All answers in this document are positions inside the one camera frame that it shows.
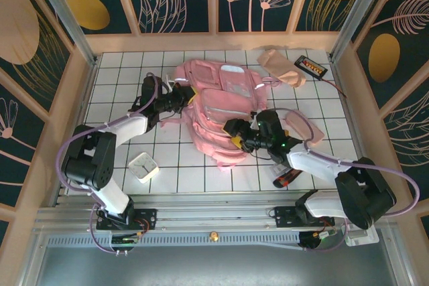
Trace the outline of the pink fabric backpack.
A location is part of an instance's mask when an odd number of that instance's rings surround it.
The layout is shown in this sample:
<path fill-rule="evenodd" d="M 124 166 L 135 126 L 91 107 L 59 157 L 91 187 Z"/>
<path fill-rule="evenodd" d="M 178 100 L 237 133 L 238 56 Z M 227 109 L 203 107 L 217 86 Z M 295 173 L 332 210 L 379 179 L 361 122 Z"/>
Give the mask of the pink fabric backpack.
<path fill-rule="evenodd" d="M 231 119 L 249 121 L 252 112 L 266 109 L 266 89 L 280 82 L 242 66 L 197 59 L 176 67 L 174 80 L 196 91 L 180 121 L 197 150 L 213 158 L 223 171 L 245 160 L 247 153 L 231 141 L 223 126 Z"/>

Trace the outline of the pink pencil case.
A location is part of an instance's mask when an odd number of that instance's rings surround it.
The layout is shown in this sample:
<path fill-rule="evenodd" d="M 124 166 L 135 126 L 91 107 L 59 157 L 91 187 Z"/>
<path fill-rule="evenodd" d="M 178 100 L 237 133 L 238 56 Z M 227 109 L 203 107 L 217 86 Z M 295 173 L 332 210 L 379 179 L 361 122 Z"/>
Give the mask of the pink pencil case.
<path fill-rule="evenodd" d="M 308 140 L 309 145 L 316 145 L 325 138 L 325 134 L 298 110 L 287 112 L 284 120 L 303 141 Z"/>

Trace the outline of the beige cloth pouch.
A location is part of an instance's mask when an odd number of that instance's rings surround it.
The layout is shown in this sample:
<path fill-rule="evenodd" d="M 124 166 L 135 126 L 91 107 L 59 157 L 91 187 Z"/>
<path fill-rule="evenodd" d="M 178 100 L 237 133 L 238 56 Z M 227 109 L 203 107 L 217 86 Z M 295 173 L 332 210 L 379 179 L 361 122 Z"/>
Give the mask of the beige cloth pouch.
<path fill-rule="evenodd" d="M 278 50 L 264 51 L 257 61 L 270 76 L 293 88 L 301 87 L 306 82 L 304 73 Z"/>

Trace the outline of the orange black utility knife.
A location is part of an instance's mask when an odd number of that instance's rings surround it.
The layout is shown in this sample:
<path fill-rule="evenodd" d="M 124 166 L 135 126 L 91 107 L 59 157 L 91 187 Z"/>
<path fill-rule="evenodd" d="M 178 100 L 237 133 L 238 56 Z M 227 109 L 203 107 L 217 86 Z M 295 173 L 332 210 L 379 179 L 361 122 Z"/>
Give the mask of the orange black utility knife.
<path fill-rule="evenodd" d="M 276 188 L 284 188 L 288 186 L 290 183 L 292 183 L 301 173 L 302 173 L 301 170 L 291 169 L 290 171 L 276 178 L 273 181 L 273 185 Z"/>

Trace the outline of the white square alarm clock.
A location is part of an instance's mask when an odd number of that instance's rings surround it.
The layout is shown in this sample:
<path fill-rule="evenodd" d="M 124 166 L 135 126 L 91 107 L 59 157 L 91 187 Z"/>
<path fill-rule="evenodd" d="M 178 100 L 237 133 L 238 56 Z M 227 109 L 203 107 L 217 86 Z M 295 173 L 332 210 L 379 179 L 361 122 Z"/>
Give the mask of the white square alarm clock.
<path fill-rule="evenodd" d="M 128 169 L 141 184 L 145 184 L 159 172 L 154 159 L 146 152 L 140 153 L 128 163 Z"/>

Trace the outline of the black charger board yellow connectors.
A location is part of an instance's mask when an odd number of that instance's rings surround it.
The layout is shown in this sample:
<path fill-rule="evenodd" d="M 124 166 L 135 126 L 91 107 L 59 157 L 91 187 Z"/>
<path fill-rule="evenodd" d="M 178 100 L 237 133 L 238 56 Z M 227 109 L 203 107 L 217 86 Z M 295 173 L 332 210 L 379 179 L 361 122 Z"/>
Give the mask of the black charger board yellow connectors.
<path fill-rule="evenodd" d="M 317 64 L 315 61 L 307 58 L 306 56 L 300 56 L 294 62 L 294 65 L 317 80 L 322 80 L 325 74 L 328 72 L 327 68 Z"/>

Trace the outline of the teal panel gold oval fern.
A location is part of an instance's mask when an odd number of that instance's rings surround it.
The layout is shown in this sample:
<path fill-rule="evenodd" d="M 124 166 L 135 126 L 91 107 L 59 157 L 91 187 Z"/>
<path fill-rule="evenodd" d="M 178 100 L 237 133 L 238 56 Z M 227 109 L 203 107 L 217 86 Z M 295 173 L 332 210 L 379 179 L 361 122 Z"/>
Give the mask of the teal panel gold oval fern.
<path fill-rule="evenodd" d="M 357 55 L 381 108 L 429 61 L 429 0 L 386 0 Z"/>

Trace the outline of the teal panel pink fern leaves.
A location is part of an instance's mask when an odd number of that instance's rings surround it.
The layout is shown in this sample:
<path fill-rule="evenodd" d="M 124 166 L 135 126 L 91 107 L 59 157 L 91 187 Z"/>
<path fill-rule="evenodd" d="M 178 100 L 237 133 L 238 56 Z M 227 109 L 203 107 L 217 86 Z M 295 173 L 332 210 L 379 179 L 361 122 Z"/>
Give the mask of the teal panel pink fern leaves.
<path fill-rule="evenodd" d="M 429 198 L 429 85 L 421 84 L 383 120 L 402 171 Z"/>

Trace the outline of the teal panel single pink flower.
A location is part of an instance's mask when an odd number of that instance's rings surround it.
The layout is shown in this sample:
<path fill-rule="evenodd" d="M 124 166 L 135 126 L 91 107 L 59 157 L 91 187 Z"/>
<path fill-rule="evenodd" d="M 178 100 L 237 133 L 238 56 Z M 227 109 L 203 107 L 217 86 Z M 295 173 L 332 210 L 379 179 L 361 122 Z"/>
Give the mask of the teal panel single pink flower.
<path fill-rule="evenodd" d="M 46 124 L 46 112 L 0 68 L 0 208 L 15 211 Z"/>

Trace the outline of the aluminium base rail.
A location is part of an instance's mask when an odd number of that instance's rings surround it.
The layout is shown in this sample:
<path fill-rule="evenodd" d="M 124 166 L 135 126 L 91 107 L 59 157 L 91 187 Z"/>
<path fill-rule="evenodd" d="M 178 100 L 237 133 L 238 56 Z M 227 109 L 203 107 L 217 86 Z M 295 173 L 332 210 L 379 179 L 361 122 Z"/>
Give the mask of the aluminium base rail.
<path fill-rule="evenodd" d="M 303 192 L 230 192 L 145 194 L 132 199 L 136 208 L 155 208 L 156 232 L 262 231 L 276 228 L 269 211 L 293 206 Z M 60 196 L 54 207 L 40 208 L 35 230 L 85 232 L 93 199 Z"/>

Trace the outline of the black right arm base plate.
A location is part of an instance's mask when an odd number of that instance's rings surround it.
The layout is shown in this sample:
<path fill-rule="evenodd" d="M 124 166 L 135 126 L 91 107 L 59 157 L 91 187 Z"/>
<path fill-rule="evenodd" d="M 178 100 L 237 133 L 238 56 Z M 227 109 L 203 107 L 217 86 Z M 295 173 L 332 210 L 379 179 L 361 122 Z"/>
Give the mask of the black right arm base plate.
<path fill-rule="evenodd" d="M 333 217 L 313 217 L 307 210 L 296 206 L 275 207 L 274 218 L 278 228 L 335 226 Z"/>

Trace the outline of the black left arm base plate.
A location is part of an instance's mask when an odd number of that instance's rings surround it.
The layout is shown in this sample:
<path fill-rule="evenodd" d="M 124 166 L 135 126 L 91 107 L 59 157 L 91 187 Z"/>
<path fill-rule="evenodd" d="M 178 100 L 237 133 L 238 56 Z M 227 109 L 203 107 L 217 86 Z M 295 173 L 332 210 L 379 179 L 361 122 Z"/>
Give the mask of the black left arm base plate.
<path fill-rule="evenodd" d="M 97 230 L 154 230 L 157 222 L 156 209 L 134 209 L 126 218 L 97 210 Z"/>

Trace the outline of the aluminium frame post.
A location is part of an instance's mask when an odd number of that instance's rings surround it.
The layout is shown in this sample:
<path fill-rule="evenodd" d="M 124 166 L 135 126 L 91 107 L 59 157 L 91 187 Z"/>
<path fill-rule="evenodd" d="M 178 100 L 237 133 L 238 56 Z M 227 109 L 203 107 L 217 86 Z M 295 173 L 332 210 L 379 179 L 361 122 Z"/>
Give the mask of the aluminium frame post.
<path fill-rule="evenodd" d="M 71 38 L 74 40 L 74 43 L 80 50 L 80 53 L 83 55 L 88 65 L 90 67 L 94 67 L 96 65 L 96 56 L 91 50 L 83 30 L 79 24 L 77 24 L 77 21 L 75 20 L 69 6 L 66 3 L 66 0 L 49 0 L 49 2 L 56 10 L 60 20 L 64 24 L 64 27 L 70 34 Z"/>
<path fill-rule="evenodd" d="M 354 2 L 329 55 L 331 64 L 336 64 L 341 58 L 372 2 L 373 0 L 356 0 Z"/>

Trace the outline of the white mounting bracket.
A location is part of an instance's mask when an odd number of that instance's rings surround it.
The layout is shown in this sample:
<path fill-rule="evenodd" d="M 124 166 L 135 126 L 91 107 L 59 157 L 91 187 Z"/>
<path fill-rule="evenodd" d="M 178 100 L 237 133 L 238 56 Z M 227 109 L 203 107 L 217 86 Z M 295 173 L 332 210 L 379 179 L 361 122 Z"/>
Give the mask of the white mounting bracket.
<path fill-rule="evenodd" d="M 376 244 L 379 242 L 379 236 L 374 226 L 363 230 L 354 224 L 347 224 L 347 235 L 345 243 L 347 246 L 362 246 L 366 244 Z"/>

